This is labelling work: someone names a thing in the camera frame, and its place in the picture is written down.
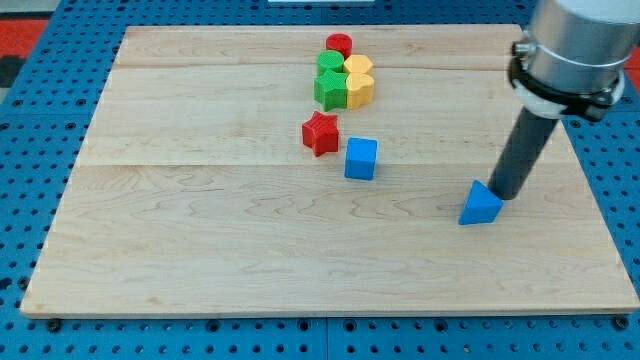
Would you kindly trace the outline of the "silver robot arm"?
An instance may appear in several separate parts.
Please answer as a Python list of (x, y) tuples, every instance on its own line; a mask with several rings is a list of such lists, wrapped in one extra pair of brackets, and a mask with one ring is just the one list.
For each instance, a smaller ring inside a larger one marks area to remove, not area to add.
[(602, 120), (639, 43), (639, 0), (540, 0), (512, 44), (509, 82), (538, 118)]

